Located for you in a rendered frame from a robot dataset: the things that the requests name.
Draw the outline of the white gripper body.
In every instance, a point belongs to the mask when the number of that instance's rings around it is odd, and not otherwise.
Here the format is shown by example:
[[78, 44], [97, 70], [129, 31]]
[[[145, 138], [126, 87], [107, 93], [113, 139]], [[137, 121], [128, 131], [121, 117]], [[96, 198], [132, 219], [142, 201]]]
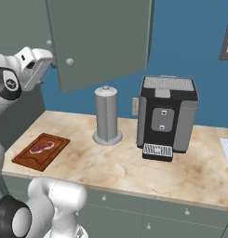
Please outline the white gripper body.
[[24, 57], [20, 73], [21, 86], [24, 91], [31, 91], [52, 63], [53, 55], [45, 49], [25, 49], [21, 55]]

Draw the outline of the black grey coffee machine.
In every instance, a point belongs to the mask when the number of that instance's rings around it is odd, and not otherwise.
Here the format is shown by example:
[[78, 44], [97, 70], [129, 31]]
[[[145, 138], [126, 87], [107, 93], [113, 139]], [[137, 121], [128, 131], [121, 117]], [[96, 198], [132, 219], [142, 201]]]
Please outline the black grey coffee machine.
[[144, 76], [139, 96], [137, 147], [142, 157], [171, 162], [186, 153], [198, 107], [193, 79]]

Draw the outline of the beige wall socket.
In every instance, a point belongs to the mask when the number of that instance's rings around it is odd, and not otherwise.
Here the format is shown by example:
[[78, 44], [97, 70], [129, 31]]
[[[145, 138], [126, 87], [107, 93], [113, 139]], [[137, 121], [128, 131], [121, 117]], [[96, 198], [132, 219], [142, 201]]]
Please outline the beige wall socket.
[[139, 113], [139, 98], [132, 98], [132, 115], [138, 115]]

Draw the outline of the grey-green base cabinet door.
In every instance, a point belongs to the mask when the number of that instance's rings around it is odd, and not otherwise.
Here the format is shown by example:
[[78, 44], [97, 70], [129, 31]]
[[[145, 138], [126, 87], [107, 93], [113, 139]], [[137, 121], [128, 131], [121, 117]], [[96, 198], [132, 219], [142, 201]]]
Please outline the grey-green base cabinet door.
[[141, 238], [139, 213], [86, 205], [77, 218], [89, 238]]
[[[146, 228], [148, 224], [151, 225], [150, 230]], [[141, 238], [222, 238], [224, 231], [225, 227], [144, 215]]]

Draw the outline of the red raw meat steak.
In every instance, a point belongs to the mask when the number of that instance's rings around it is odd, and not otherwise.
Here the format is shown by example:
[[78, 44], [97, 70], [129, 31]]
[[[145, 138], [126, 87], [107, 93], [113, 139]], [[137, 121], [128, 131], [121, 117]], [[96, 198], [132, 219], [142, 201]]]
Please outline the red raw meat steak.
[[30, 149], [31, 154], [37, 154], [41, 153], [44, 150], [50, 150], [54, 147], [55, 143], [52, 141], [47, 141], [45, 143], [42, 143], [40, 145], [35, 145]]

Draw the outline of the grey paper towel holder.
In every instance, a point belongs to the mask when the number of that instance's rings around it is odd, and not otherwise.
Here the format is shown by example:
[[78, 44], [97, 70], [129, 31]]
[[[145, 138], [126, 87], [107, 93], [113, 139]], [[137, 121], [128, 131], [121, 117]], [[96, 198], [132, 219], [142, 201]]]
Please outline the grey paper towel holder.
[[103, 146], [118, 143], [123, 135], [117, 127], [117, 90], [102, 86], [95, 90], [97, 129], [93, 140]]

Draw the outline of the dark grey tall cabinet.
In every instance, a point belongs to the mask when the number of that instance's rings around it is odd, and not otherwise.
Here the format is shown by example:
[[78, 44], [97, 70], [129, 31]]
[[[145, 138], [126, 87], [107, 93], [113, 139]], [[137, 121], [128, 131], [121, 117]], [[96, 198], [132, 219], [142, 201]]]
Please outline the dark grey tall cabinet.
[[45, 111], [41, 86], [23, 92], [20, 99], [0, 115], [0, 144], [7, 151]]

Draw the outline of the grey-green cabinet door, narrow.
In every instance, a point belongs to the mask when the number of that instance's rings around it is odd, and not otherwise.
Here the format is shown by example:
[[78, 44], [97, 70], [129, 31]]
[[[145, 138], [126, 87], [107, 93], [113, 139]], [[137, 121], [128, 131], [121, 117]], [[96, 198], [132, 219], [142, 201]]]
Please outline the grey-green cabinet door, narrow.
[[25, 46], [53, 51], [47, 40], [51, 36], [45, 0], [0, 0], [1, 54], [14, 55]]

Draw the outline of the grey-green drawer front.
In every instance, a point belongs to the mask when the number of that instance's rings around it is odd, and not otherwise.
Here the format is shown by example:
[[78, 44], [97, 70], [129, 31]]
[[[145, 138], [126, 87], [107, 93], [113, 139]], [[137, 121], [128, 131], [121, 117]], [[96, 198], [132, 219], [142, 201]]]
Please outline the grey-green drawer front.
[[[106, 201], [102, 201], [103, 195], [106, 195]], [[144, 208], [144, 199], [121, 193], [88, 189], [87, 204], [141, 214]]]
[[153, 199], [144, 200], [144, 215], [161, 223], [179, 222], [216, 229], [225, 229], [228, 224], [228, 212]]
[[0, 178], [0, 190], [4, 195], [11, 195], [20, 201], [27, 201], [28, 186], [32, 180], [30, 178], [20, 178], [3, 175]]

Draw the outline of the grey-green cabinet door, large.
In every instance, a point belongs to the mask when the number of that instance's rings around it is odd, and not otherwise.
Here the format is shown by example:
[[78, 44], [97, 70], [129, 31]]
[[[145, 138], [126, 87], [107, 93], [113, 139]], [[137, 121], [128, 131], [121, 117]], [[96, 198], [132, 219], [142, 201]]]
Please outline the grey-green cabinet door, large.
[[46, 0], [46, 7], [63, 93], [147, 69], [154, 0]]

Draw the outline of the brown wooden cutting board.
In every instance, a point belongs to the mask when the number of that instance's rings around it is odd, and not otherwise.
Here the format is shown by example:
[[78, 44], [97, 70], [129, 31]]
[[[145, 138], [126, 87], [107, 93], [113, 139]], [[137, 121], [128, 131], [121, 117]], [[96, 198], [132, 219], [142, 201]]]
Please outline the brown wooden cutting board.
[[[44, 150], [41, 153], [37, 154], [30, 153], [30, 149], [33, 146], [40, 145], [47, 141], [52, 141], [55, 143], [52, 149]], [[69, 142], [69, 139], [42, 133], [17, 156], [15, 156], [12, 159], [12, 162], [14, 164], [23, 165], [31, 169], [43, 172]]]

